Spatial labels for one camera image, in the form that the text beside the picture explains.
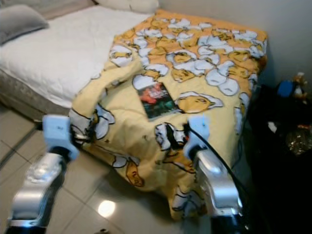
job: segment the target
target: bed frame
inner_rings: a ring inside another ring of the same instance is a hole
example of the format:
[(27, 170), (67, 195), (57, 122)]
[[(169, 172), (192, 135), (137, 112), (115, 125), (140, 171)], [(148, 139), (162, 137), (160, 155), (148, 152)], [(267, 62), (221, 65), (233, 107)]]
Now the bed frame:
[(45, 114), (68, 115), (68, 109), (58, 106), (34, 92), (24, 83), (0, 69), (0, 103), (15, 109), (32, 120), (42, 120)]

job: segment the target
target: white mattress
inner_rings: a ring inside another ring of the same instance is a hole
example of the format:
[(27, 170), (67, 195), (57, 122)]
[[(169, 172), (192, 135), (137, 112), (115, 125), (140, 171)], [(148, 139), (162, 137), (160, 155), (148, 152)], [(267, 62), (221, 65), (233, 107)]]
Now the white mattress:
[(49, 29), (0, 47), (0, 69), (56, 105), (70, 108), (75, 94), (99, 75), (114, 35), (147, 17), (94, 6), (51, 20)]

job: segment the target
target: book cover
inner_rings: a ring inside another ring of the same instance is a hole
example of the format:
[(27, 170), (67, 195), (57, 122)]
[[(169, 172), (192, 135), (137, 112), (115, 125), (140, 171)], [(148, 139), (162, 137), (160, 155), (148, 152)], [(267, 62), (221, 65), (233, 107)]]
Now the book cover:
[(137, 92), (149, 121), (160, 116), (179, 112), (179, 108), (163, 83), (158, 82), (146, 86)]

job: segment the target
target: white wall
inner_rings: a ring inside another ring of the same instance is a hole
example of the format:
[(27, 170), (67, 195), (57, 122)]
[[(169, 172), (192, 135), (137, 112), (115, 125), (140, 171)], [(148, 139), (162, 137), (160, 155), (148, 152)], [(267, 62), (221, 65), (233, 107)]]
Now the white wall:
[(159, 0), (173, 12), (232, 21), (266, 31), (268, 65), (261, 82), (304, 72), (312, 87), (312, 0)]

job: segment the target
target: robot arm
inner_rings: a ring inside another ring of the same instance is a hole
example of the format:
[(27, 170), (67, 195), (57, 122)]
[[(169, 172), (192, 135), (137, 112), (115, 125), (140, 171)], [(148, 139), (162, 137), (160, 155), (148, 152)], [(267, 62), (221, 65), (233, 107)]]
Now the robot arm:
[(249, 227), (242, 217), (242, 202), (229, 168), (209, 145), (209, 123), (204, 116), (189, 118), (185, 126), (188, 142), (184, 155), (191, 159), (204, 193), (212, 231), (216, 234), (246, 234)]
[(71, 142), (68, 117), (45, 116), (43, 134), (47, 152), (29, 168), (15, 195), (6, 234), (45, 233), (67, 164), (78, 156), (78, 149)]
[[(241, 221), (239, 192), (225, 163), (207, 147), (209, 124), (205, 117), (189, 119), (186, 157), (194, 162), (198, 182), (205, 194), (208, 215), (216, 234), (245, 234)], [(62, 187), (67, 165), (78, 156), (73, 145), (68, 117), (48, 115), (43, 118), (47, 153), (26, 173), (22, 188), (14, 197), (6, 234), (44, 234), (55, 197)]]

